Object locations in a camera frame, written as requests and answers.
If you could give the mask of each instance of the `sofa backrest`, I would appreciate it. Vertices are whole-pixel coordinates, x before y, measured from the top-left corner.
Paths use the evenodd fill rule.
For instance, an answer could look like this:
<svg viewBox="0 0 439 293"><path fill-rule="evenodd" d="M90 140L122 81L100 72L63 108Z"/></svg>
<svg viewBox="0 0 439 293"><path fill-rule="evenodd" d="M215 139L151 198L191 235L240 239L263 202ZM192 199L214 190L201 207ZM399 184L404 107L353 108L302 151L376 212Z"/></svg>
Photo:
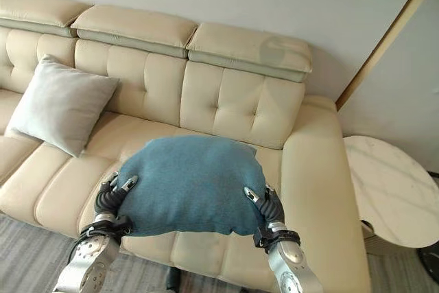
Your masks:
<svg viewBox="0 0 439 293"><path fill-rule="evenodd" d="M7 55L0 87L23 93L48 53L119 78L107 110L281 149L311 71L309 48L300 40L213 23L198 27L167 14L96 5L66 28L79 38L0 27L0 51ZM32 46L19 47L25 38L33 38ZM8 76L3 67L18 74Z"/></svg>
<svg viewBox="0 0 439 293"><path fill-rule="evenodd" d="M0 89L24 93L38 61L75 64L70 24L91 5L72 0L0 0Z"/></svg>

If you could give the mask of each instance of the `sofa headrest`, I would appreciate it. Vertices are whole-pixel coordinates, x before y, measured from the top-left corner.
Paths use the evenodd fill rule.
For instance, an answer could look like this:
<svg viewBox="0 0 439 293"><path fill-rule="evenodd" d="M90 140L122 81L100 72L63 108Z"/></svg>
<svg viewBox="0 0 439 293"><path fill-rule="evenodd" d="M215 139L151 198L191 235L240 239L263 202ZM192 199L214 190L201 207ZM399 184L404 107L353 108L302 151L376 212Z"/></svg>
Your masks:
<svg viewBox="0 0 439 293"><path fill-rule="evenodd" d="M217 23L202 23L187 46L189 59L302 82L311 52L302 40Z"/></svg>
<svg viewBox="0 0 439 293"><path fill-rule="evenodd" d="M72 27L83 39L186 58L185 47L197 23L146 10L95 5Z"/></svg>
<svg viewBox="0 0 439 293"><path fill-rule="evenodd" d="M69 25L91 5L74 0L0 0L0 25L59 36L76 36Z"/></svg>

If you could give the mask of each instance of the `sofa leg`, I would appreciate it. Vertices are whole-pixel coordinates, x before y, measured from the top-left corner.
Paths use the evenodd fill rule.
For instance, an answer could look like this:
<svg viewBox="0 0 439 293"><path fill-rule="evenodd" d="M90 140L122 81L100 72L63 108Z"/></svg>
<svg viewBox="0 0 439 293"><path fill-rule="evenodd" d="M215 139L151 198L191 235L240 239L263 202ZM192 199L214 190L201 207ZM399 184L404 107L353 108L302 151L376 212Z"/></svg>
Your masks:
<svg viewBox="0 0 439 293"><path fill-rule="evenodd" d="M173 290L175 293L180 291L181 270L175 267L169 267L166 278L166 289Z"/></svg>

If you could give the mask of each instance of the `cream leather sofa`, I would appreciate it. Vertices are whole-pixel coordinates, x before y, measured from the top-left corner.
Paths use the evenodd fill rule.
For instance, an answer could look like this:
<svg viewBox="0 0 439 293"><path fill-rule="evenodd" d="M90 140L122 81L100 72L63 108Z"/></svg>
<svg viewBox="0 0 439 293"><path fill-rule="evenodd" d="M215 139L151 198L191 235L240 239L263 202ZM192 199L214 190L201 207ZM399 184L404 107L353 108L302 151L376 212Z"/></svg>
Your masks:
<svg viewBox="0 0 439 293"><path fill-rule="evenodd" d="M6 131L38 59L120 78L81 157ZM214 134L251 143L325 292L369 292L344 144L332 101L305 96L309 48L293 38L70 0L0 0L0 210L77 237L99 182L147 141ZM252 237L125 237L123 250L277 292Z"/></svg>

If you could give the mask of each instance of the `sofa armrest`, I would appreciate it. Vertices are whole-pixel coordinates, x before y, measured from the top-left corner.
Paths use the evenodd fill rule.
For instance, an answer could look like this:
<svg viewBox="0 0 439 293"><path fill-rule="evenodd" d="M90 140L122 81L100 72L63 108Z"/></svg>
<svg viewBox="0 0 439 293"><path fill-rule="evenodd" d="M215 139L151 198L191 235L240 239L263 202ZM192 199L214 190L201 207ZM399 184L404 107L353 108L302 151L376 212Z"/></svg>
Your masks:
<svg viewBox="0 0 439 293"><path fill-rule="evenodd" d="M337 113L306 97L282 158L285 221L325 293L370 292L366 251Z"/></svg>

